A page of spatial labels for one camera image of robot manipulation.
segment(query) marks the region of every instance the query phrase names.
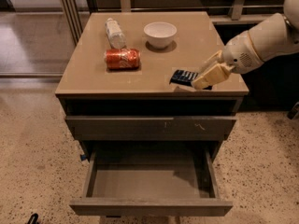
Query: white bowl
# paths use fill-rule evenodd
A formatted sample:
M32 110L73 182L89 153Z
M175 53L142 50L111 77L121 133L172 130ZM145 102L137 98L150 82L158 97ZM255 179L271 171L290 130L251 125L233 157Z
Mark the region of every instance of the white bowl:
M174 40L177 27L167 22L157 21L146 25L144 33L153 47L164 49Z

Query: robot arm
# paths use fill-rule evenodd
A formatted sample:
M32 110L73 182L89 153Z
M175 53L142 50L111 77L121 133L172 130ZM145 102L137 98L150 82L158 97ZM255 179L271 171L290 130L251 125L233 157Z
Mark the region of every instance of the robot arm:
M274 14L232 38L205 62L192 86L201 90L223 82L231 73L245 74L274 57L299 52L299 0L285 0L284 15Z

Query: white bottle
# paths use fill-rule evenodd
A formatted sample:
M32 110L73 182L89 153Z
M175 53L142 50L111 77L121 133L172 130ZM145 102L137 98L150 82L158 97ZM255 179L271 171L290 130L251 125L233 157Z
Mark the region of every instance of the white bottle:
M107 19L106 33L109 39L110 45L114 49L122 49L125 47L125 36L122 32L119 23L111 18Z

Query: red soda can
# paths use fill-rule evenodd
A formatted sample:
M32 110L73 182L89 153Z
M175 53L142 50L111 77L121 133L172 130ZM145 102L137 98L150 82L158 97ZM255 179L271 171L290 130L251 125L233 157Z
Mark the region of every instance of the red soda can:
M104 59L110 70L136 69L140 65L140 52L137 49L108 49Z

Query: speckled floor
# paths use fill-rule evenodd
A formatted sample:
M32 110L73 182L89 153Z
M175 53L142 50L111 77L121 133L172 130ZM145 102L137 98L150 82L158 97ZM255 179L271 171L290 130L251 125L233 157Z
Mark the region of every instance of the speckled floor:
M68 206L81 195L88 163L64 123L57 84L0 79L0 223L27 223L34 212L40 224L167 223L167 217L79 217ZM181 217L180 223L297 224L299 119L286 112L236 117L214 162L221 197L233 209L226 217Z

